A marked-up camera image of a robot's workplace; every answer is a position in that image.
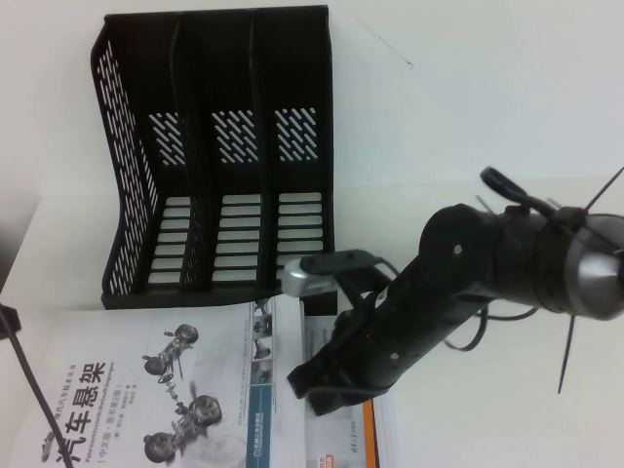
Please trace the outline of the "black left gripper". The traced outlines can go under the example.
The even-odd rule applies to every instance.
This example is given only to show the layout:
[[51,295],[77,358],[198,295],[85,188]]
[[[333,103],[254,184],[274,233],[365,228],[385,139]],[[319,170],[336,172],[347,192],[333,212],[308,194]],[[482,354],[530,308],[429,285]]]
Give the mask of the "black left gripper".
[[18,311],[10,306],[0,304],[1,323],[0,336],[8,337],[10,333],[20,331],[20,317]]

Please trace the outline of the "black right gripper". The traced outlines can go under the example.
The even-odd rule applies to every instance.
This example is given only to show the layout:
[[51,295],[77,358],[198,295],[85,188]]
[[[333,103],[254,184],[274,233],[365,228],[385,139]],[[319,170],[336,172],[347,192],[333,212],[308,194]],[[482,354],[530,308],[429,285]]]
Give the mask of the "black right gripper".
[[323,346],[288,381],[316,415],[357,406],[386,390],[424,354],[425,299],[420,292],[370,292],[350,315],[338,344]]

